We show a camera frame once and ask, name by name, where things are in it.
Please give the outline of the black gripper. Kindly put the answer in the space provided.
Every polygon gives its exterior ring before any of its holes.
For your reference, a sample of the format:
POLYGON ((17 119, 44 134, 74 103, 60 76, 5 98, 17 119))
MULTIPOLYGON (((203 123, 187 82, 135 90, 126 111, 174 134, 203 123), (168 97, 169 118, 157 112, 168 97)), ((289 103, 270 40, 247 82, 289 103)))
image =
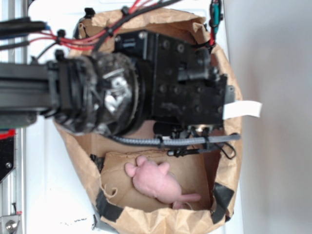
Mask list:
POLYGON ((134 63, 138 106, 132 126, 146 120, 189 126, 223 126, 227 76, 212 66, 207 49, 151 31, 120 34, 115 43, 134 63))

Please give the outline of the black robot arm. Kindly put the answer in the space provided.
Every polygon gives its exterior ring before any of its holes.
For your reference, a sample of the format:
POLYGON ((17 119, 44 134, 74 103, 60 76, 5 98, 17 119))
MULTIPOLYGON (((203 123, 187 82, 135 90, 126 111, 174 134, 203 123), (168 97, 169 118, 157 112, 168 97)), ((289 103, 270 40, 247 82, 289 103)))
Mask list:
POLYGON ((0 65, 0 137, 54 120, 76 135, 123 136, 147 120, 170 130, 222 127, 234 87, 205 48, 140 30, 117 36, 112 53, 46 64, 0 65))

